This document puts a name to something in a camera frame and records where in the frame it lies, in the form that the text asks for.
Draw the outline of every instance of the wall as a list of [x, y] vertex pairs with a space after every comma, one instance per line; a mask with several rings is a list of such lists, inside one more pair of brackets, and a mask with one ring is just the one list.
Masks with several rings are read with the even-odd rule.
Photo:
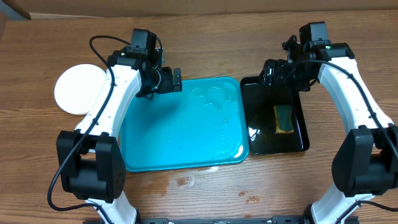
[[249, 12], [398, 9], [397, 0], [3, 0], [29, 14], [160, 16]]
[[4, 27], [6, 26], [7, 17], [0, 11], [0, 41], [2, 33], [4, 32]]
[[25, 10], [21, 9], [16, 2], [13, 4], [6, 4], [4, 1], [0, 0], [0, 11], [9, 19], [9, 20], [26, 20], [30, 19], [29, 13], [25, 12]]

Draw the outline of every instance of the white plate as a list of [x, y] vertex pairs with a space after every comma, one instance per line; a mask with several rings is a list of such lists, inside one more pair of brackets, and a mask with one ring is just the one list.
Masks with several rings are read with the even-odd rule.
[[55, 84], [55, 101], [68, 113], [87, 114], [99, 95], [105, 78], [104, 70], [95, 65], [73, 66]]

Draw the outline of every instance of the wooden table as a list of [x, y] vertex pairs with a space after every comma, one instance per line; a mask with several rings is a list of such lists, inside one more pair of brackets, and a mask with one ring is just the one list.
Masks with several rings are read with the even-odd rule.
[[[53, 88], [79, 63], [104, 68], [90, 50], [93, 35], [129, 40], [133, 27], [161, 39], [166, 64], [184, 79], [257, 75], [269, 58], [285, 58], [281, 42], [313, 21], [326, 21], [333, 42], [347, 42], [370, 92], [398, 121], [398, 11], [303, 12], [220, 16], [132, 17], [8, 22], [0, 44], [0, 222], [81, 223], [92, 208], [56, 212], [47, 189], [58, 168], [55, 140], [82, 116], [66, 114]], [[96, 40], [103, 55], [123, 45]], [[143, 217], [251, 218], [301, 214], [332, 183], [331, 162], [345, 138], [338, 112], [321, 85], [300, 94], [311, 147], [305, 153], [249, 157], [241, 164], [128, 174], [125, 192]], [[63, 192], [59, 206], [81, 203]], [[375, 202], [398, 206], [398, 191]], [[396, 223], [398, 215], [364, 205], [362, 223]]]

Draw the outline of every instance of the black bracket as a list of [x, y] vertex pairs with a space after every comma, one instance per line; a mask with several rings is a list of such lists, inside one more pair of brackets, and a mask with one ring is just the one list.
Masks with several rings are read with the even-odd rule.
[[325, 22], [310, 22], [300, 28], [300, 43], [292, 35], [282, 44], [288, 52], [287, 60], [268, 59], [260, 74], [260, 81], [268, 85], [287, 85], [293, 90], [310, 91], [310, 80], [318, 78], [319, 63], [303, 63], [302, 60], [330, 61], [335, 57], [355, 58], [353, 51], [346, 43], [332, 44], [328, 39]]
[[[74, 145], [81, 138], [80, 130], [61, 131], [57, 138], [58, 162], [61, 165]], [[96, 159], [82, 159], [95, 149]], [[115, 137], [108, 133], [88, 135], [72, 158], [61, 171], [63, 190], [73, 193], [77, 199], [89, 198], [112, 203], [123, 191], [126, 167]]]
[[310, 220], [303, 215], [274, 215], [272, 224], [310, 224]]
[[[398, 145], [398, 128], [390, 125], [387, 133]], [[373, 144], [381, 149], [372, 154]], [[398, 187], [398, 163], [379, 129], [360, 126], [348, 134], [331, 165], [333, 181], [346, 197], [356, 194], [382, 195]]]
[[156, 48], [157, 36], [144, 29], [134, 29], [130, 46], [115, 50], [108, 57], [109, 66], [125, 65], [141, 74], [141, 89], [136, 97], [182, 91], [181, 70], [162, 67], [163, 49]]

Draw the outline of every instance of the black tray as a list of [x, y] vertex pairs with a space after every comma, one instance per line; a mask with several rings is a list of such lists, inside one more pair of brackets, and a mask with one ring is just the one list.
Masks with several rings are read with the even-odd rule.
[[[258, 77], [241, 80], [250, 151], [255, 155], [303, 152], [310, 147], [299, 93], [284, 86], [259, 83]], [[291, 105], [293, 133], [275, 133], [274, 106]]]

